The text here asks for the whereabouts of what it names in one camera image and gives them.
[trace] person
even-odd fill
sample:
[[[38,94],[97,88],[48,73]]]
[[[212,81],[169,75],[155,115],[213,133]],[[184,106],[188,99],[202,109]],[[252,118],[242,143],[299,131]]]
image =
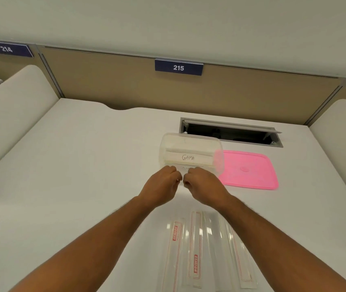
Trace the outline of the person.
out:
[[[346,280],[276,226],[229,194],[211,172],[174,166],[153,174],[138,196],[41,264],[10,292],[95,292],[123,249],[156,207],[173,199],[180,181],[199,202],[218,211],[244,242],[276,292],[346,292]]]

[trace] red logo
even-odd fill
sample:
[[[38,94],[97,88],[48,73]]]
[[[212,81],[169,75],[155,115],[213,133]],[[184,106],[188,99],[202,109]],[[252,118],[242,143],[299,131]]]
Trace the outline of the red logo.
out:
[[[197,254],[195,254],[194,269],[193,269],[193,272],[195,274],[197,274],[197,270],[198,270],[198,268],[197,268],[197,266],[198,266],[197,260],[198,260],[198,256],[197,256]]]
[[[177,230],[178,230],[178,226],[174,226],[174,231],[173,231],[173,240],[177,239]]]

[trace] number 215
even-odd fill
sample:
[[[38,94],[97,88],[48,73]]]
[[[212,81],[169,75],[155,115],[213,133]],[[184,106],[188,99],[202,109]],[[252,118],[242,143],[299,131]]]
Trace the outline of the number 215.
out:
[[[183,65],[175,65],[174,70],[184,70],[184,66]]]
[[[1,50],[3,50],[4,52],[13,52],[11,48],[9,47],[4,47],[4,46],[0,46]]]

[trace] desk surface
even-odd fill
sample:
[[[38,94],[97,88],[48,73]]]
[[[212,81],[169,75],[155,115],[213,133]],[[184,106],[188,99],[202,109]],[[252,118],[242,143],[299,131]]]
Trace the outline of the desk surface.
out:
[[[178,132],[181,117],[281,131],[283,148],[222,142],[267,155],[279,189],[228,190],[346,278],[346,185],[308,127],[60,99],[0,161],[0,290],[137,195],[159,169],[163,134]],[[144,221],[100,291],[155,291],[166,223],[192,209],[209,210],[179,186]],[[214,291],[206,245],[203,262],[203,292]],[[255,273],[258,291],[271,291]]]

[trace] transparent plastic wrapper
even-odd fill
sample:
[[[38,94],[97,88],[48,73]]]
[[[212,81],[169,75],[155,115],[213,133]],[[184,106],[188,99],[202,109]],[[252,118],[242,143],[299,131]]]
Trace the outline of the transparent plastic wrapper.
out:
[[[239,286],[242,289],[257,289],[257,281],[253,272],[253,259],[246,246],[238,237],[233,228],[225,222],[225,230],[229,242],[230,254],[232,256],[231,279],[233,285],[237,287],[235,279],[239,279]]]
[[[159,147],[159,164],[175,166],[181,174],[201,167],[219,176],[224,171],[222,143],[214,137],[166,133]]]
[[[156,292],[178,291],[184,222],[185,220],[181,218],[167,225],[167,229],[170,230],[168,251],[166,255],[162,255],[159,282]]]
[[[203,261],[203,214],[192,211],[184,234],[182,285],[202,287],[201,265]]]
[[[228,259],[231,260],[229,241],[227,238],[224,219],[222,225],[217,212],[203,212],[205,231],[210,252],[212,269],[214,271],[215,291],[233,291]]]

